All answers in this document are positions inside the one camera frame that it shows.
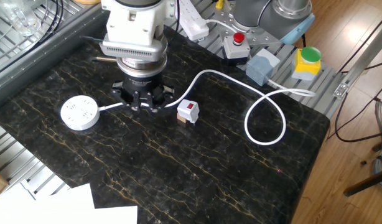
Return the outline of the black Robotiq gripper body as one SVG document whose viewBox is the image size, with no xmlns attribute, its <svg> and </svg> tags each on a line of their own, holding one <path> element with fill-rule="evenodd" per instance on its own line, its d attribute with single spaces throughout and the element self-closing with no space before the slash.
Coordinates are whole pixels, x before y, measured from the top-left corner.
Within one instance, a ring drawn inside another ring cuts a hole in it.
<svg viewBox="0 0 382 224">
<path fill-rule="evenodd" d="M 164 85 L 161 73 L 146 78 L 126 75 L 125 81 L 130 84 L 134 90 L 138 91 L 140 96 L 147 96 L 148 92 L 152 91 L 158 86 Z"/>
</svg>

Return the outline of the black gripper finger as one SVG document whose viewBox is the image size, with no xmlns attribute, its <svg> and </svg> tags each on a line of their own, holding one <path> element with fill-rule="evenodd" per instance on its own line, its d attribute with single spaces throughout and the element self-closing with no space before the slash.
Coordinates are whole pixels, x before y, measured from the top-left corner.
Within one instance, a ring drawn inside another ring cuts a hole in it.
<svg viewBox="0 0 382 224">
<path fill-rule="evenodd" d="M 134 111 L 139 110 L 139 92 L 134 90 L 126 81 L 114 82 L 111 86 L 111 92 L 125 106 Z"/>
<path fill-rule="evenodd" d="M 174 101 L 175 89 L 169 86 L 158 86 L 147 93 L 147 104 L 153 113 Z"/>
</svg>

